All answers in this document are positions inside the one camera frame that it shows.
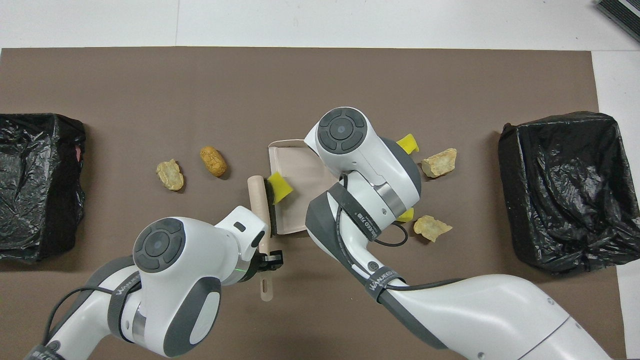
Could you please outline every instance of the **black cable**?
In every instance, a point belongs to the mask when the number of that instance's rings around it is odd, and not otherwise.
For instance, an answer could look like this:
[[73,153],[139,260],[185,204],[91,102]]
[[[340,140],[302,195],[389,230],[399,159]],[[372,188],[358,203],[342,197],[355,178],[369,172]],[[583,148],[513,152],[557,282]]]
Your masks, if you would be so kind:
[[458,282],[460,280],[464,280],[464,279],[449,279],[449,280],[430,282],[429,284],[412,285],[412,286],[387,285],[385,288],[388,290],[396,290],[396,291],[423,290],[423,289],[431,289],[431,288],[437,288],[438,286],[453,284],[454,282]]
[[380,245],[389,246],[389,247],[398,247],[398,246],[404,245],[404,243],[406,243],[406,241],[409,239],[409,234],[406,232],[406,229],[397,221],[392,222],[391,225],[398,226],[400,230],[402,230],[402,232],[404,233],[404,239],[402,241],[400,241],[399,243],[385,243],[384,241],[380,241],[378,239],[375,239],[373,241],[375,241],[376,243],[379,243]]
[[[347,182],[349,181],[348,178],[344,175],[340,176],[340,180],[342,180],[342,185],[344,186],[344,188],[347,188]],[[338,240],[338,245],[340,246],[340,251],[342,251],[342,255],[344,255],[344,258],[347,260],[347,263],[349,263],[349,265],[356,265],[359,269],[361,269],[363,272],[367,272],[367,270],[365,270],[364,267],[362,267],[362,265],[360,265],[360,263],[358,263],[357,261],[353,261],[353,258],[351,257],[351,254],[349,253],[349,251],[347,250],[346,246],[344,246],[344,241],[342,240],[342,235],[340,234],[340,216],[342,214],[342,206],[340,206],[340,204],[338,204],[338,211],[336,212],[336,216],[335,216],[335,236]]]
[[62,303],[64,303],[65,300],[67,300],[71,295],[79,292],[79,291],[84,291],[84,290],[94,290],[94,291],[101,291],[103,293],[107,293],[107,294],[112,294],[113,291],[109,290],[109,289],[105,289],[105,288],[101,288],[99,286],[82,286],[81,288],[77,288],[77,289],[73,289],[71,292],[69,292],[68,294],[66,294],[62,299],[60,299],[60,301],[58,301],[58,303],[53,307],[53,310],[51,311],[51,314],[49,315],[49,319],[47,320],[47,327],[44,330],[44,336],[42,337],[42,346],[47,346],[47,343],[49,342],[50,338],[49,338],[49,334],[51,333],[51,324],[53,323],[53,318],[54,316],[56,316],[56,311],[58,311],[58,308],[62,305]]

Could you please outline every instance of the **white floor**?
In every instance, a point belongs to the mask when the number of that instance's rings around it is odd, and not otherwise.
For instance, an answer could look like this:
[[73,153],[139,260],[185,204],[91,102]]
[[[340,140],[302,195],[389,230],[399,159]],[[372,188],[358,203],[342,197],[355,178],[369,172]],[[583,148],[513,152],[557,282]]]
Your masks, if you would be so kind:
[[[594,51],[600,111],[640,182],[640,43],[591,0],[0,0],[0,49],[174,45]],[[640,261],[618,279],[640,357]]]

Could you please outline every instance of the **snack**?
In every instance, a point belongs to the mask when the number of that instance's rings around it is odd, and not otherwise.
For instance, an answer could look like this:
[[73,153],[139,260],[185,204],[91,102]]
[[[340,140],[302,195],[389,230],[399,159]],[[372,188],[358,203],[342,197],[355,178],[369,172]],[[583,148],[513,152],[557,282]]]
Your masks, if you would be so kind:
[[205,146],[200,149],[200,158],[207,170],[215,176],[220,177],[227,171],[227,163],[213,146]]
[[176,192],[184,185],[184,177],[180,173],[180,167],[174,159],[158,164],[156,174],[160,177],[164,187],[169,190]]
[[428,177],[436,178],[456,168],[456,149],[447,149],[422,160],[422,171]]
[[425,238],[431,240],[432,242],[436,242],[438,236],[446,233],[451,229],[453,229],[453,227],[443,223],[442,221],[436,220],[429,215],[424,215],[423,217],[419,218],[413,225],[413,230],[417,234],[423,235]]

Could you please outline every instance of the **logo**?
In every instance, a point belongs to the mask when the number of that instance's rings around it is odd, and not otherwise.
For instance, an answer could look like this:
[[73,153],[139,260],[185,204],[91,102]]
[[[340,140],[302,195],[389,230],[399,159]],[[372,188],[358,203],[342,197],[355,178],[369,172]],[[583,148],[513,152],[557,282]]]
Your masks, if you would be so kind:
[[371,237],[374,238],[374,239],[377,238],[378,237],[378,233],[376,232],[376,230],[373,228],[373,226],[369,222],[370,221],[369,218],[364,216],[362,213],[358,213],[357,217],[360,220],[360,222],[364,224],[364,226],[367,228],[367,230],[369,230],[369,232],[371,233]]
[[387,279],[388,277],[390,277],[391,275],[393,275],[393,274],[394,274],[393,271],[388,271],[388,272],[385,272],[384,274],[380,275],[377,279],[373,279],[372,282],[369,284],[369,289],[371,291],[376,291],[376,288],[378,286],[382,287],[383,286],[383,281],[385,279]]
[[51,354],[47,352],[39,352],[39,351],[34,351],[31,354],[31,358],[37,359],[37,360],[56,360],[55,357],[51,357]]
[[119,287],[116,290],[115,295],[122,295],[122,293],[128,289],[129,287],[131,287],[131,285],[133,285],[135,282],[140,281],[140,274],[136,274],[136,276],[132,277],[131,280],[127,281],[124,285],[122,285],[121,287]]

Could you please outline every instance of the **black strap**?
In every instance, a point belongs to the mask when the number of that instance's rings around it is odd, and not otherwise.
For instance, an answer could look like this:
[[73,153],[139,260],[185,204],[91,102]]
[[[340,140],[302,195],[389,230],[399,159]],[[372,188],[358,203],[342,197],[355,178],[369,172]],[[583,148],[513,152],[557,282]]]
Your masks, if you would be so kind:
[[369,241],[373,241],[380,236],[382,231],[376,222],[342,184],[335,183],[329,189],[329,194],[331,194],[338,203],[338,206],[347,213],[347,216],[349,216],[351,221],[356,224]]
[[125,279],[111,294],[111,300],[109,300],[109,309],[107,310],[107,324],[109,330],[116,338],[123,339],[128,343],[129,341],[120,328],[120,320],[122,319],[122,311],[124,311],[124,304],[127,301],[127,295],[132,291],[140,289],[140,273],[134,272],[128,278]]
[[55,350],[38,344],[29,351],[23,360],[65,360],[65,358]]
[[378,301],[378,297],[380,297],[380,293],[387,287],[389,281],[393,279],[401,279],[400,275],[392,268],[388,266],[383,266],[377,269],[376,272],[371,274],[368,278],[367,282],[364,284],[365,290],[367,293],[371,295],[371,297],[376,301]]

